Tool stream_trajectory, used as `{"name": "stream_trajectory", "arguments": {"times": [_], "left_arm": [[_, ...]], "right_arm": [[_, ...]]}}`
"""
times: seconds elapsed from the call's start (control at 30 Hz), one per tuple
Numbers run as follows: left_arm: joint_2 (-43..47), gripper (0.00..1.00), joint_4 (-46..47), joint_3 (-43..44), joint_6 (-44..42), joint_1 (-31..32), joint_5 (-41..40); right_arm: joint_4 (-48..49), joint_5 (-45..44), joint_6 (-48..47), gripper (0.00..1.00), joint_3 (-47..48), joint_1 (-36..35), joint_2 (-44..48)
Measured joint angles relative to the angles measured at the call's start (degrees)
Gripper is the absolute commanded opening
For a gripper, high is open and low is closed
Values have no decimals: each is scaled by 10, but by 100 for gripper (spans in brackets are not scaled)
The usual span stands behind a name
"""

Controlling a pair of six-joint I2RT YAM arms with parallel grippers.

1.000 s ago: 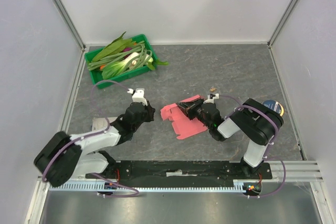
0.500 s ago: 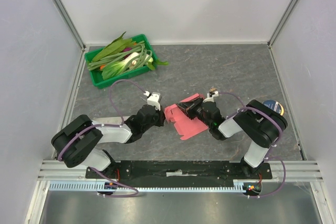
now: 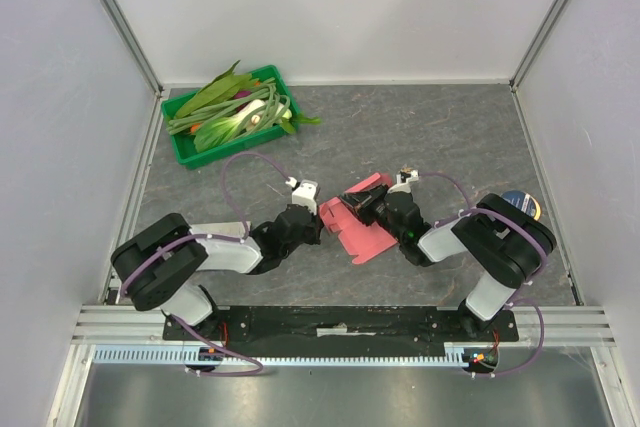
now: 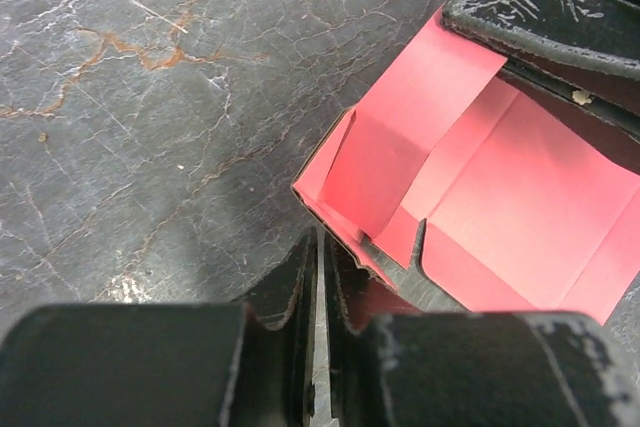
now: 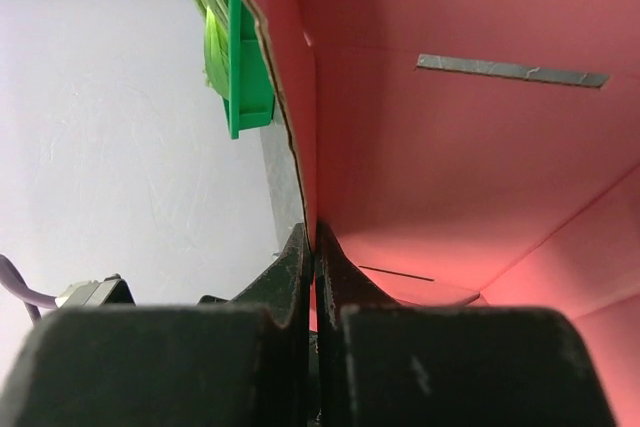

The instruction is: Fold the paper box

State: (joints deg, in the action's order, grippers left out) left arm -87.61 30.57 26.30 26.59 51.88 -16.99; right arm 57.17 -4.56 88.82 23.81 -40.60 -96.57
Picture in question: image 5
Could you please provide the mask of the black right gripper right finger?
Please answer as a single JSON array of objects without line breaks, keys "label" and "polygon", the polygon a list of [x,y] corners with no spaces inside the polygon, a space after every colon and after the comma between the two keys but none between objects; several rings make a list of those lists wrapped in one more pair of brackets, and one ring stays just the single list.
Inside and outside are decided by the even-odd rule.
[{"label": "black right gripper right finger", "polygon": [[409,307],[316,231],[326,426],[612,426],[585,343],[559,312]]}]

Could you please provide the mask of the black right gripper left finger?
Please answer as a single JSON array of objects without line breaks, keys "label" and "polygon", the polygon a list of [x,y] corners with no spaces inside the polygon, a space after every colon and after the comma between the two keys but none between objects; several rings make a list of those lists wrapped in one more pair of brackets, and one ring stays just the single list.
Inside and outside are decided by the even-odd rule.
[{"label": "black right gripper left finger", "polygon": [[303,225],[226,302],[68,307],[29,334],[5,426],[303,426],[311,253]]}]

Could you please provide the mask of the pink paper box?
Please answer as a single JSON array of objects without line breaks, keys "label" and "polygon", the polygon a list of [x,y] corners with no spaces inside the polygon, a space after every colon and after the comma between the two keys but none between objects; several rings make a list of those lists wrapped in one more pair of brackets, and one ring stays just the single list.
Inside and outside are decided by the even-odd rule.
[{"label": "pink paper box", "polygon": [[639,422],[639,0],[245,0],[309,227],[413,303],[580,330]]}]

